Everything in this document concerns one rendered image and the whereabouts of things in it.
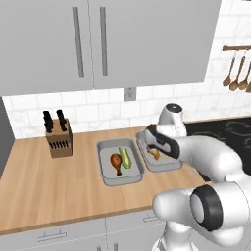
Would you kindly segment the grey tupperware tray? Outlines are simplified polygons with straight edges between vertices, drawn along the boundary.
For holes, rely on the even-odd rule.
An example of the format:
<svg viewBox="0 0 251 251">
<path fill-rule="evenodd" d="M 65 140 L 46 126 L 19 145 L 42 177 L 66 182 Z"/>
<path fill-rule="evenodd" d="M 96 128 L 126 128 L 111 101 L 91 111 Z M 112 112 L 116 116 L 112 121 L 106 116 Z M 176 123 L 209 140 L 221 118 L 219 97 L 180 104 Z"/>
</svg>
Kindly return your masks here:
<svg viewBox="0 0 251 251">
<path fill-rule="evenodd" d="M 111 156 L 119 154 L 119 148 L 124 148 L 131 160 L 131 167 L 125 169 L 121 166 L 121 175 L 117 176 L 117 170 L 111 163 Z M 139 158 L 134 142 L 130 138 L 105 139 L 97 143 L 97 155 L 100 166 L 100 174 L 108 186 L 126 185 L 142 181 L 144 167 Z"/>
<path fill-rule="evenodd" d="M 135 135 L 135 137 L 137 146 L 141 152 L 145 165 L 149 171 L 153 173 L 171 171 L 179 169 L 182 166 L 182 163 L 180 161 L 169 157 L 168 155 L 162 153 L 159 150 L 158 151 L 160 153 L 160 158 L 159 160 L 155 160 L 154 156 L 151 153 L 147 152 L 147 148 L 150 147 L 147 147 L 143 141 L 144 138 L 143 131 L 138 132 Z"/>
</svg>

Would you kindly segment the black hob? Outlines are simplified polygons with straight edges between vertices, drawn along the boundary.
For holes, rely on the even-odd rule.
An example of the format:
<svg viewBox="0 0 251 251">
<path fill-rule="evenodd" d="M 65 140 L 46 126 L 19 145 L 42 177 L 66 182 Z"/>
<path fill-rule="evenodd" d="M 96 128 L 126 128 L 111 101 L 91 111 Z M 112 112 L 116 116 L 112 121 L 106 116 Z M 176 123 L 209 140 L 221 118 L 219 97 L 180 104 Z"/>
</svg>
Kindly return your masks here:
<svg viewBox="0 0 251 251">
<path fill-rule="evenodd" d="M 241 158 L 251 176 L 251 117 L 185 124 L 188 135 L 205 135 L 222 141 Z"/>
</svg>

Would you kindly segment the grey drawer front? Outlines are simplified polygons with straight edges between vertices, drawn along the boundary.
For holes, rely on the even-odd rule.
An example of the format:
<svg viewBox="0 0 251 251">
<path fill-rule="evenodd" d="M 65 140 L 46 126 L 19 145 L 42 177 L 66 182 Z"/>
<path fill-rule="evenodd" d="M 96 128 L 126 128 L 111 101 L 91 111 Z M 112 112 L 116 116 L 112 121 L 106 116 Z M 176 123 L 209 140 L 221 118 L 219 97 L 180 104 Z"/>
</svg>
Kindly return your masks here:
<svg viewBox="0 0 251 251">
<path fill-rule="evenodd" d="M 105 251 L 103 219 L 0 235 L 0 251 Z"/>
<path fill-rule="evenodd" d="M 152 210 L 123 214 L 106 219 L 108 251 L 152 251 L 156 241 L 164 232 L 165 223 L 159 219 L 145 223 L 143 218 L 155 215 Z"/>
</svg>

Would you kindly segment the wooden knife block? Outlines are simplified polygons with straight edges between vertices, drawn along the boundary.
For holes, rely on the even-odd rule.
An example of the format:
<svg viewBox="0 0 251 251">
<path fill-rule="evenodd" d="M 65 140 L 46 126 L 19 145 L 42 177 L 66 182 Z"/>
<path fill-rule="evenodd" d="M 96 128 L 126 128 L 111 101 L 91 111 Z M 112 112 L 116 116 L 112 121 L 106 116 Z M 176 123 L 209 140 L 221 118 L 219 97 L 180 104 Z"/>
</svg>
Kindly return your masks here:
<svg viewBox="0 0 251 251">
<path fill-rule="evenodd" d="M 52 158 L 69 157 L 73 155 L 73 134 L 69 120 L 66 120 L 65 131 L 62 131 L 59 120 L 53 121 L 51 132 L 46 133 Z"/>
</svg>

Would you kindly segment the dark grey tall appliance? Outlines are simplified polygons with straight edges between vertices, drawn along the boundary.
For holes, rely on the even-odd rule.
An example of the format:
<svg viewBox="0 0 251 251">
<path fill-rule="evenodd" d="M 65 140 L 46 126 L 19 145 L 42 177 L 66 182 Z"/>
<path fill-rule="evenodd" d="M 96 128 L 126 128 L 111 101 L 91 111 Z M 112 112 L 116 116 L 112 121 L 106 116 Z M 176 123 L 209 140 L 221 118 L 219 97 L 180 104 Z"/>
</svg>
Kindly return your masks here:
<svg viewBox="0 0 251 251">
<path fill-rule="evenodd" d="M 5 170 L 15 137 L 8 119 L 3 98 L 0 96 L 0 178 Z"/>
</svg>

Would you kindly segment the grey wall socket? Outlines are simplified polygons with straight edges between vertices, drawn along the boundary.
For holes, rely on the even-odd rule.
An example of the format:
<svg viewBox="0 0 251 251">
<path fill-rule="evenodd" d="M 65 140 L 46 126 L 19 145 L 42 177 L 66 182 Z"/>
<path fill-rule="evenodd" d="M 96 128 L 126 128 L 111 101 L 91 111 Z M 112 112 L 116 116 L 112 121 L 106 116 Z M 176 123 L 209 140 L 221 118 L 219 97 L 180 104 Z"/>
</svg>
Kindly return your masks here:
<svg viewBox="0 0 251 251">
<path fill-rule="evenodd" d="M 135 101 L 136 100 L 136 88 L 130 87 L 124 89 L 124 101 Z"/>
</svg>

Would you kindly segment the grey wall cupboard door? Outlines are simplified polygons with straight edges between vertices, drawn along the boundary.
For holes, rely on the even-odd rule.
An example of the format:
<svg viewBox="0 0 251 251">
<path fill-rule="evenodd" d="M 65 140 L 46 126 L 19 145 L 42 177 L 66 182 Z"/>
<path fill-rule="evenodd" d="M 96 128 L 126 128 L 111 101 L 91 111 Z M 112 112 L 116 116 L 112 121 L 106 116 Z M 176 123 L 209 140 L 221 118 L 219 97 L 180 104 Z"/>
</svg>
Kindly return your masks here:
<svg viewBox="0 0 251 251">
<path fill-rule="evenodd" d="M 72 7 L 78 7 L 84 78 Z M 0 0 L 0 95 L 93 87 L 87 0 Z"/>
<path fill-rule="evenodd" d="M 89 0 L 96 89 L 205 79 L 221 0 Z M 108 76 L 100 7 L 106 8 Z"/>
</svg>

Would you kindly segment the wooden utensil rail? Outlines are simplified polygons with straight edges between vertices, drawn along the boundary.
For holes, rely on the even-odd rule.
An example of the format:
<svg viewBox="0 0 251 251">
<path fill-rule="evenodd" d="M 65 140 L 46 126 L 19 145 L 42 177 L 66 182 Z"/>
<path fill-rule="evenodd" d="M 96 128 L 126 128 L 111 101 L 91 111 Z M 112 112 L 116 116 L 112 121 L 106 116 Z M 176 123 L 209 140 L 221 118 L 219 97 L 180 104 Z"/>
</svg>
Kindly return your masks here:
<svg viewBox="0 0 251 251">
<path fill-rule="evenodd" d="M 229 50 L 251 50 L 251 45 L 224 45 L 223 51 L 229 51 Z"/>
</svg>

